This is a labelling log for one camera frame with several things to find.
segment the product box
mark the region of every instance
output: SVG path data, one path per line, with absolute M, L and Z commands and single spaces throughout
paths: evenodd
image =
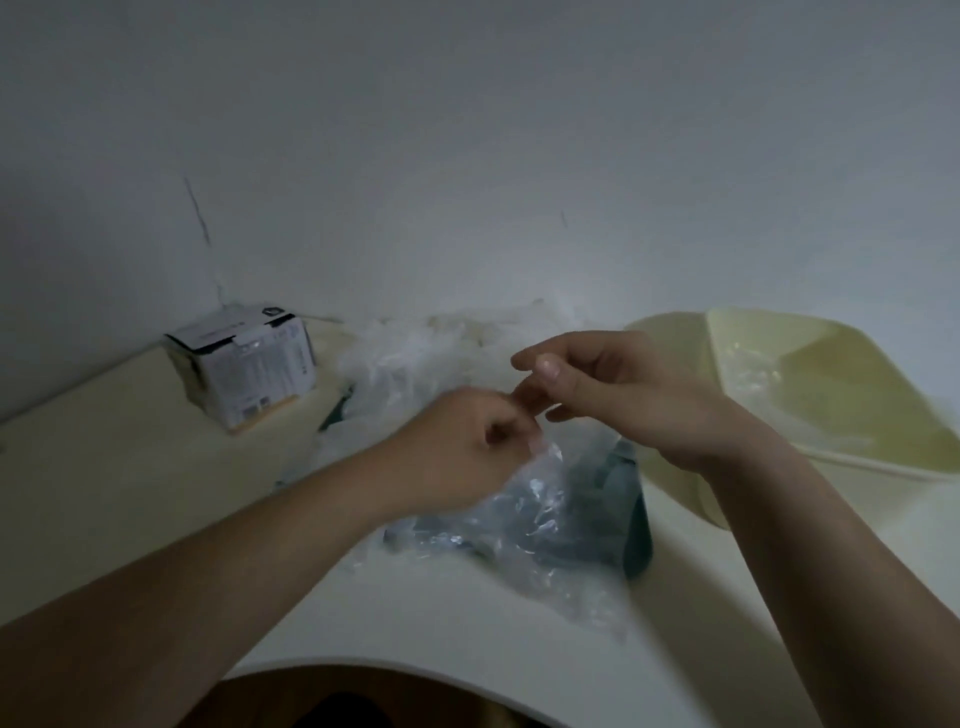
M 166 335 L 187 398 L 228 430 L 309 392 L 317 365 L 303 321 L 279 306 L 227 306 Z

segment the finger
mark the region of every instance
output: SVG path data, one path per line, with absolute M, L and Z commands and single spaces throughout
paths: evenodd
M 543 385 L 536 375 L 530 375 L 521 381 L 511 397 L 532 417 L 537 417 L 541 412 L 556 404 L 543 389 Z
M 585 367 L 595 362 L 604 351 L 616 347 L 622 338 L 623 331 L 571 331 L 515 353 L 510 363 L 515 369 L 529 372 L 538 356 L 553 353 L 574 366 Z
M 554 407 L 546 413 L 546 419 L 552 423 L 565 423 L 568 420 L 575 420 L 576 418 L 577 414 L 565 404 Z
M 554 353 L 537 357 L 534 376 L 547 395 L 571 412 L 606 421 L 615 409 L 614 385 L 597 381 Z
M 540 425 L 524 407 L 513 398 L 493 390 L 477 390 L 477 413 L 485 433 L 494 429 L 501 438 L 520 438 L 527 441 L 540 437 Z

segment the clear plastic wrap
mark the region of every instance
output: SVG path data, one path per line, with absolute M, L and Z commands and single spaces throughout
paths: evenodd
M 851 454 L 860 454 L 873 446 L 874 438 L 866 433 L 838 434 L 787 412 L 783 404 L 783 374 L 777 359 L 738 345 L 725 349 L 724 357 L 732 372 L 727 381 L 727 394 L 795 445 Z M 829 391 L 825 381 L 825 377 L 807 375 L 802 386 L 811 393 Z
M 318 435 L 306 462 L 284 480 L 382 440 L 447 390 L 469 384 L 510 391 L 522 377 L 511 354 L 583 323 L 538 302 L 365 328 L 339 362 L 351 384 L 342 421 Z M 642 570 L 652 548 L 633 448 L 588 420 L 546 423 L 544 437 L 546 452 L 500 493 L 467 511 L 395 522 L 372 541 L 423 556 L 469 551 L 522 594 L 622 634 L 625 572 Z M 367 547 L 350 562 L 362 562 Z

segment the plastic bag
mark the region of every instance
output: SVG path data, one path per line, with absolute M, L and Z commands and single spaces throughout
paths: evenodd
M 351 383 L 343 420 L 321 432 L 298 475 L 389 436 L 439 394 L 463 385 L 510 391 L 523 377 L 510 356 L 581 328 L 556 306 L 443 316 L 429 322 L 378 322 L 363 329 L 340 362 Z M 493 565 L 522 594 L 570 619 L 623 634 L 629 599 L 625 571 L 651 554 L 633 447 L 589 420 L 545 423 L 548 448 L 504 489 L 467 511 L 396 522 L 375 543 L 429 556 L 464 550 Z M 362 563 L 362 546 L 351 556 Z

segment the black item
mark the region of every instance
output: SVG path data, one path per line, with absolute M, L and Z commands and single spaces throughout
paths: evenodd
M 355 692 L 335 692 L 321 700 L 293 728 L 394 728 L 376 703 Z

